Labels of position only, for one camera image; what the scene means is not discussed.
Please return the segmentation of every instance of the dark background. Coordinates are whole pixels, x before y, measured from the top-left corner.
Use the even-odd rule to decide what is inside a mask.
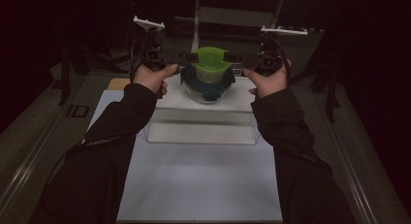
[[[59,62],[60,51],[68,42],[76,40],[110,55],[110,47],[128,48],[137,34],[131,22],[135,12],[142,18],[173,26],[175,14],[191,16],[194,10],[193,0],[0,2],[0,132],[52,84],[48,69]],[[275,0],[258,5],[243,0],[224,1],[226,6],[249,10],[270,9],[273,3]],[[304,26],[309,22],[317,30],[327,29],[314,55],[317,59],[330,53],[338,55],[338,80],[345,86],[408,212],[410,3],[411,0],[286,0],[279,19],[279,25]]]

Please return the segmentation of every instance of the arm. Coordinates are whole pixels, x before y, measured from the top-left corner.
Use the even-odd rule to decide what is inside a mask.
[[[285,70],[263,78],[244,73],[257,86],[252,103],[258,128],[273,146],[284,223],[356,223],[330,166],[313,149],[314,136],[290,88]]]
[[[162,79],[174,70],[150,75],[147,68],[139,69],[136,80],[125,87],[123,99],[106,107],[84,139],[93,142],[138,133],[154,112],[154,91],[161,87],[167,93]],[[140,82],[141,78],[153,83]],[[135,138],[102,144],[67,157],[43,192],[30,223],[115,223],[134,142]]]

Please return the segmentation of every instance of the black cable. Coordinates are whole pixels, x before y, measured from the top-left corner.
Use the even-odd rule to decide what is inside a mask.
[[[63,161],[63,159],[66,159],[68,156],[74,155],[74,154],[79,153],[79,152],[81,152],[83,150],[86,150],[86,149],[101,146],[102,144],[111,144],[111,143],[115,143],[115,142],[128,140],[128,139],[134,138],[136,136],[137,136],[137,133],[127,133],[127,134],[123,134],[123,135],[108,137],[108,138],[101,139],[101,140],[96,140],[96,141],[89,142],[89,143],[88,142],[82,143],[82,141],[80,141],[80,142],[74,144],[68,150],[66,150],[66,152],[64,152],[63,155],[60,156],[60,158],[57,160],[57,162],[52,167],[51,172],[49,173],[49,175],[47,177],[45,186],[43,187],[42,194],[44,194],[44,192],[46,190],[46,187],[49,185],[52,177],[54,176],[54,173],[55,173],[58,165],[60,165],[60,163]]]
[[[308,154],[304,154],[304,153],[301,153],[301,152],[298,152],[298,151],[295,151],[295,150],[286,149],[286,148],[278,147],[277,150],[281,153],[288,154],[290,156],[294,156],[294,157],[299,158],[301,160],[304,160],[306,162],[316,164],[316,165],[326,169],[331,175],[333,174],[332,167],[330,167],[330,165],[328,165],[322,159],[318,159],[318,158],[315,158],[315,157],[310,156]]]
[[[139,42],[142,38],[141,37],[137,37],[133,40],[133,44],[131,45],[131,49],[130,49],[130,82],[133,82],[134,80],[134,73],[135,73],[135,68],[134,65],[136,64],[136,61],[134,59],[134,50],[136,47],[136,43]],[[137,60],[139,61],[139,64],[141,63],[141,56],[140,56],[141,52],[138,51],[138,58]]]
[[[287,55],[285,54],[284,48],[279,44],[279,42],[277,42],[277,40],[273,39],[272,37],[268,37],[267,40],[274,42],[277,45],[278,49],[280,50],[281,57],[283,58],[283,63],[285,66],[285,72],[287,76],[287,86],[288,86],[291,80],[291,66],[290,66],[290,63],[288,63]]]

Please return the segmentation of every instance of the white platform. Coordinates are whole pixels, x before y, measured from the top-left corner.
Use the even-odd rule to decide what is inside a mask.
[[[148,141],[177,144],[255,144],[259,135],[248,89],[254,84],[237,78],[225,97],[213,104],[193,101],[178,76],[166,79],[169,92],[157,102]]]

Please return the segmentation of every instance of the green object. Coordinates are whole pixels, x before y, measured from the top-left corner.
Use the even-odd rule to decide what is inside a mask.
[[[224,77],[224,73],[233,64],[223,61],[224,49],[214,47],[197,48],[199,63],[193,63],[196,68],[197,79],[204,83],[218,83]]]

